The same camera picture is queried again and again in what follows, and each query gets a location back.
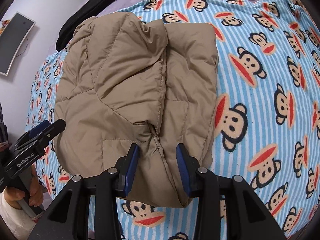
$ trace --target white wall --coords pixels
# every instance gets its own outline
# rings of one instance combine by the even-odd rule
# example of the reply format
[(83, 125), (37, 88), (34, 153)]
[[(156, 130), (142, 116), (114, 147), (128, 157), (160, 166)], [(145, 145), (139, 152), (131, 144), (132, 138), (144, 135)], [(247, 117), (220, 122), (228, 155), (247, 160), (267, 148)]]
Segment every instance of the white wall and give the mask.
[[(26, 51), (13, 61), (7, 77), (0, 75), (0, 102), (11, 142), (24, 131), (36, 71), (48, 55), (48, 49), (55, 42), (62, 25), (83, 1), (15, 0), (4, 15), (3, 19), (10, 19), (19, 11), (36, 21), (35, 27), (28, 34)], [(20, 51), (23, 51), (26, 44), (25, 40)]]

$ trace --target jacket sleeve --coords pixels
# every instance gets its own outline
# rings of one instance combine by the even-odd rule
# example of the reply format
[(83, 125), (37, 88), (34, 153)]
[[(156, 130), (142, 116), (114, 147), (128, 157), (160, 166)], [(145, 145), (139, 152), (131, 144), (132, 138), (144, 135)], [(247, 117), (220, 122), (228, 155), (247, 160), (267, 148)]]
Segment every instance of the jacket sleeve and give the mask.
[(26, 240), (36, 225), (23, 211), (10, 206), (0, 193), (0, 215), (17, 240)]

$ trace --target wall-mounted tv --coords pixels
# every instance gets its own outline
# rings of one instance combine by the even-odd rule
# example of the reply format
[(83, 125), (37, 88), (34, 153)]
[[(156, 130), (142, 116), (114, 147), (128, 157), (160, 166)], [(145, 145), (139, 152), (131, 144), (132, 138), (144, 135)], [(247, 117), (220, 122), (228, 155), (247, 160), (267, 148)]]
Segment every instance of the wall-mounted tv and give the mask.
[(0, 34), (0, 74), (7, 76), (12, 62), (35, 21), (17, 12)]

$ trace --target black towel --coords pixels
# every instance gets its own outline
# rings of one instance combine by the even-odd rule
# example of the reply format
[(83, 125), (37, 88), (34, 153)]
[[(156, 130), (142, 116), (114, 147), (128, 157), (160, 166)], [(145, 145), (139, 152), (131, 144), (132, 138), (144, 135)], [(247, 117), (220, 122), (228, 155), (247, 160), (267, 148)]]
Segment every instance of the black towel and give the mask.
[(80, 8), (73, 16), (66, 21), (59, 32), (59, 38), (56, 43), (56, 50), (63, 50), (72, 39), (76, 27), (84, 20), (97, 16), (103, 9), (113, 3), (115, 0), (90, 0)]

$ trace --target bed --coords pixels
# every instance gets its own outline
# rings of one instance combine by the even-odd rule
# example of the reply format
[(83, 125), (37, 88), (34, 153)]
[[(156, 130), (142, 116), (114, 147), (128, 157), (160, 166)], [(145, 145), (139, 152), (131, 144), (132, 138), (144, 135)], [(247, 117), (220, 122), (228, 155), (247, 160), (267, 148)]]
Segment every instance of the bed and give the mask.
[[(212, 25), (219, 98), (210, 169), (225, 177), (242, 175), (287, 237), (302, 229), (320, 203), (320, 33), (302, 8), (289, 0), (117, 0), (99, 16), (116, 10), (133, 12), (143, 22)], [(36, 73), (26, 130), (44, 119), (52, 122), (66, 54), (66, 49), (54, 52)], [(52, 143), (36, 167), (54, 198), (70, 175)], [(148, 206), (163, 219), (143, 226), (131, 204), (117, 201), (124, 239), (193, 239), (197, 199), (185, 209)], [(223, 199), (220, 205), (221, 238), (226, 239)]]

